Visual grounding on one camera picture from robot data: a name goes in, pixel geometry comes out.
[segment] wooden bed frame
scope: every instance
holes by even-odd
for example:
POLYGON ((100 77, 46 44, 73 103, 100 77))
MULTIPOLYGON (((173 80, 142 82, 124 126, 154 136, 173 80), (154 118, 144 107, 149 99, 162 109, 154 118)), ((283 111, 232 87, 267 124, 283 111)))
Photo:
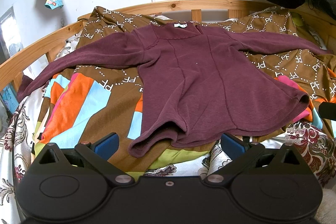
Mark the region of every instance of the wooden bed frame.
MULTIPOLYGON (((130 6, 117 11, 129 14, 152 15, 191 10, 192 20, 201 22, 202 10, 228 10, 228 18, 239 18, 271 6, 274 5, 248 0, 169 0, 130 6)), ((292 11, 299 13, 305 22, 319 33, 326 46, 336 53, 336 20, 321 11, 310 9, 307 4, 292 11)), ((44 54, 48 62, 53 61, 58 52, 64 47, 65 40, 82 30, 90 15, 91 13, 83 15, 78 18, 77 22, 37 40, 1 64, 0 90, 3 90, 11 82, 17 91, 22 81, 22 71, 44 54)))

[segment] maroon shirt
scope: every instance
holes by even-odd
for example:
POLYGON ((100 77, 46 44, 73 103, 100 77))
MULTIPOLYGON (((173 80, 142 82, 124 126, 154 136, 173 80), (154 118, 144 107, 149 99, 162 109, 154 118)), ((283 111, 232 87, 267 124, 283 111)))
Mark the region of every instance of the maroon shirt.
POLYGON ((327 53, 287 34, 233 33, 192 23, 185 28, 149 25, 111 34, 53 61, 19 99, 68 67, 137 66, 144 84, 143 118, 141 135, 129 147, 132 156, 143 156, 162 139, 193 147, 218 140, 223 132, 261 136, 299 115, 309 96, 261 72, 240 51, 295 49, 327 53))

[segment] beige fluffy fabric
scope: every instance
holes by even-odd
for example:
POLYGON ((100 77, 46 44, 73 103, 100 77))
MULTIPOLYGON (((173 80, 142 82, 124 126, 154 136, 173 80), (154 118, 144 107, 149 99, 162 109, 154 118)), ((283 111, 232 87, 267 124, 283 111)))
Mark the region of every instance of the beige fluffy fabric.
POLYGON ((336 193, 323 189, 323 199, 315 215, 320 224, 336 224, 336 193))

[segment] screw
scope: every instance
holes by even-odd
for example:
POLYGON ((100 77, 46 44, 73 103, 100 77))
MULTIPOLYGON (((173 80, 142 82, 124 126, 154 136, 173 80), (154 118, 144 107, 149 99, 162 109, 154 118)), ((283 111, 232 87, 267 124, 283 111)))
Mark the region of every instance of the screw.
POLYGON ((129 183, 131 182, 131 180, 132 180, 132 177, 129 175, 118 175, 115 178, 115 181, 118 183, 129 183))
POLYGON ((222 182, 224 180, 224 177, 221 175, 210 175, 208 176, 208 181, 212 182, 212 183, 219 183, 222 182))

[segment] white tag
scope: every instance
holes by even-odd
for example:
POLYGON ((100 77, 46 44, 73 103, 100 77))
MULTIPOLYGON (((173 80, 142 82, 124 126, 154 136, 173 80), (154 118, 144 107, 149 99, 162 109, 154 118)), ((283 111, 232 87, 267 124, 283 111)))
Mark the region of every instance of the white tag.
POLYGON ((185 28, 185 27, 187 27, 187 24, 180 24, 180 23, 177 23, 177 24, 174 24, 174 27, 185 28))

